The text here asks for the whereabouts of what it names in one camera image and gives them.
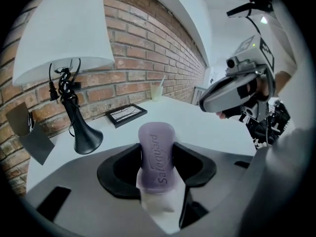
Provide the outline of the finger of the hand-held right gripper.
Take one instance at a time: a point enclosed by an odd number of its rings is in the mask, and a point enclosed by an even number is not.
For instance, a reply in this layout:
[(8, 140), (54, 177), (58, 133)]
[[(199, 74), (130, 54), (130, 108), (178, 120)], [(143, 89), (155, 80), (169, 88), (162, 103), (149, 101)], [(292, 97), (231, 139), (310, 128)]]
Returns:
[(251, 82), (256, 78), (255, 73), (233, 75), (216, 81), (210, 88), (210, 93), (227, 93)]
[(203, 112), (217, 113), (240, 106), (248, 100), (246, 85), (239, 80), (219, 80), (201, 95), (199, 107)]

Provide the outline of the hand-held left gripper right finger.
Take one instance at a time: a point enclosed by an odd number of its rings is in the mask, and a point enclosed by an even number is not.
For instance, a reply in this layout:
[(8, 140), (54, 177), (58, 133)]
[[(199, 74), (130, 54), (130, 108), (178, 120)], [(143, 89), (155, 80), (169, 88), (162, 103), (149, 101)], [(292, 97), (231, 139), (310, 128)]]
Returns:
[(176, 142), (173, 162), (185, 184), (177, 237), (200, 237), (198, 226), (244, 176), (253, 157)]

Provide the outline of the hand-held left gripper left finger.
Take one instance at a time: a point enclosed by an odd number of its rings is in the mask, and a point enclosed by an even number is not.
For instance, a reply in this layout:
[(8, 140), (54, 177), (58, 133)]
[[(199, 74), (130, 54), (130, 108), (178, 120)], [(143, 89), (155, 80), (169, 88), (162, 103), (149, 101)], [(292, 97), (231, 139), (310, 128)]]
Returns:
[(26, 201), (63, 237), (163, 237), (142, 208), (136, 176), (139, 144), (74, 159), (26, 194)]

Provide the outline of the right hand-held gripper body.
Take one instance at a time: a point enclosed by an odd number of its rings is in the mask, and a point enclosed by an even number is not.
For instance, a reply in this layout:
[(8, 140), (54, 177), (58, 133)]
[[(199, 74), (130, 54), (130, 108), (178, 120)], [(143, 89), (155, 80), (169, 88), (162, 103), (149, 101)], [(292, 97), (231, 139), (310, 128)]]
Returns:
[(274, 75), (274, 56), (268, 45), (260, 35), (253, 35), (244, 40), (232, 57), (226, 60), (226, 76), (255, 73), (257, 77), (265, 77), (267, 80), (269, 95), (263, 96), (256, 92), (256, 78), (246, 86), (248, 100), (240, 105), (242, 113), (248, 115), (257, 122), (261, 122), (270, 115), (269, 99), (276, 91)]

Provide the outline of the person's right hand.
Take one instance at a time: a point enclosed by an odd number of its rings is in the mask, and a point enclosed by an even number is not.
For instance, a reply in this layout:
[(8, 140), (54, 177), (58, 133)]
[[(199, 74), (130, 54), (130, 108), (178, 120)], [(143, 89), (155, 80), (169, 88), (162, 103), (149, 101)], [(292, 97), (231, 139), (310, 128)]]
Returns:
[[(256, 92), (260, 92), (263, 96), (268, 96), (269, 95), (269, 88), (267, 84), (267, 80), (265, 77), (257, 77), (257, 88)], [(227, 119), (226, 115), (223, 112), (217, 112), (216, 115), (220, 119)]]

